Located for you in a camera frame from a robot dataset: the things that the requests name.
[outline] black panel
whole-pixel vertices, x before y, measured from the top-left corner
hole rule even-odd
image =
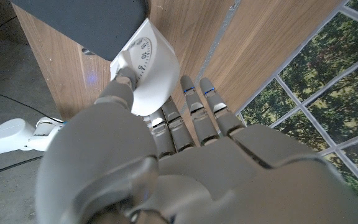
[[[106,60],[113,60],[145,20],[145,0],[12,0]]]

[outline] wood grain surface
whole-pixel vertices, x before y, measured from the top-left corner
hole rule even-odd
[[[204,77],[236,111],[341,0],[242,0]]]
[[[340,2],[242,0],[204,77],[211,79],[233,111],[239,109]],[[233,0],[149,0],[149,18],[175,49],[181,75],[196,79],[233,4]],[[59,112],[70,119],[108,84],[109,62],[83,55],[79,44],[19,7],[14,9]],[[184,97],[179,83],[172,96],[180,110]],[[195,137],[188,110],[183,117]]]

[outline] concrete floor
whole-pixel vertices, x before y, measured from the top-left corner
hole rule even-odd
[[[0,93],[60,118],[30,46],[0,40]],[[35,126],[41,114],[0,97],[0,124],[22,118]],[[34,157],[39,151],[0,154],[0,169]],[[35,177],[40,160],[0,172],[0,223],[36,223]]]

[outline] window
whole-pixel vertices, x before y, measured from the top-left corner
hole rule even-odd
[[[358,196],[358,0],[328,19],[237,115],[317,151]]]

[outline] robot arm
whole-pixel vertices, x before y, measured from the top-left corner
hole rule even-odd
[[[201,147],[172,99],[131,114],[131,75],[55,136],[37,179],[39,223],[358,223],[358,200],[331,166],[268,127],[244,127],[207,79],[181,80]]]
[[[14,150],[46,151],[55,135],[64,127],[63,121],[41,118],[35,128],[21,118],[0,125],[0,154]]]

